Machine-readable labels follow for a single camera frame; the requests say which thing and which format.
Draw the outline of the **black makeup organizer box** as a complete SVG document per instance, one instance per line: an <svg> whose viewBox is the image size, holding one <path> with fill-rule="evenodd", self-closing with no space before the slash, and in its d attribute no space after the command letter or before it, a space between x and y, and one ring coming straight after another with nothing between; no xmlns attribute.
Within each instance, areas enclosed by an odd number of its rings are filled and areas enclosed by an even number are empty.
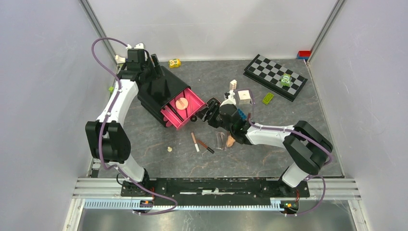
<svg viewBox="0 0 408 231"><path fill-rule="evenodd" d="M161 110L172 99L190 86L163 66L143 72L139 77L137 98L141 105L163 126L166 126Z"/></svg>

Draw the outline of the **black makeup brush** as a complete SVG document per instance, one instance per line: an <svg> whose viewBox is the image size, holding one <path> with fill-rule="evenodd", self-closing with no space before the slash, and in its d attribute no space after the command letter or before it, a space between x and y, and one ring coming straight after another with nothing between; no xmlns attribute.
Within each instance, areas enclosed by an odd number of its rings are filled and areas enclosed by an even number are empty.
<svg viewBox="0 0 408 231"><path fill-rule="evenodd" d="M184 121L184 119L182 118L182 116L176 111L176 109L174 107L172 107L171 105L168 106L169 109L180 119L181 122Z"/></svg>

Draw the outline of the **round wooden disc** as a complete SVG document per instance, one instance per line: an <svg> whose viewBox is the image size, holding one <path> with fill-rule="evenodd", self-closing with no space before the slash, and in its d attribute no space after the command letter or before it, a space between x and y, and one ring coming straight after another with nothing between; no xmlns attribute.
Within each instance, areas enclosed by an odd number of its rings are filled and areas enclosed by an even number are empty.
<svg viewBox="0 0 408 231"><path fill-rule="evenodd" d="M186 98L180 97L175 101L175 106L178 110L186 110L189 106L189 102Z"/></svg>

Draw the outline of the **pink top drawer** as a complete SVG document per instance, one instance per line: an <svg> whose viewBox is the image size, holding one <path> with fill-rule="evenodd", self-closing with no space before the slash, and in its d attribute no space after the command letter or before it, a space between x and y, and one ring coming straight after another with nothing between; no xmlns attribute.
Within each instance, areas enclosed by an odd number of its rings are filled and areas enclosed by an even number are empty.
<svg viewBox="0 0 408 231"><path fill-rule="evenodd" d="M190 88L185 88L181 93L166 103L161 114L164 116L165 127L175 127L179 130L193 119L196 114L204 109L205 102Z"/></svg>

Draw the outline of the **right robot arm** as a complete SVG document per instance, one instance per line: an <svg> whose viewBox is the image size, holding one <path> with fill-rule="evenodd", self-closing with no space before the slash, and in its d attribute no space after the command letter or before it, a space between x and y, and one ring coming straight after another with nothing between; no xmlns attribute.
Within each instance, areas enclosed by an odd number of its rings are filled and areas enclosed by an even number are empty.
<svg viewBox="0 0 408 231"><path fill-rule="evenodd" d="M300 120L290 126L267 126L243 119L236 105L221 104L216 99L196 116L214 128L223 128L239 144L269 145L285 149L293 159L280 177L278 191L291 196L300 182L319 174L332 161L332 144L308 122Z"/></svg>

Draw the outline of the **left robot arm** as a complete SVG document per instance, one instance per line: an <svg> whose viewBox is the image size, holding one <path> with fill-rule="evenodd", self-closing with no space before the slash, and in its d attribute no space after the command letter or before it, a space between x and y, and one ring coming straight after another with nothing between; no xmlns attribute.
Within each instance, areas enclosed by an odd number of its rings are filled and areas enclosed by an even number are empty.
<svg viewBox="0 0 408 231"><path fill-rule="evenodd" d="M131 156L131 144L123 123L129 107L144 84L143 78L155 71L145 49L129 49L127 61L119 73L114 74L115 86L111 97L94 121L85 125L85 133L93 158L105 170L115 169L139 196L151 191L147 170Z"/></svg>

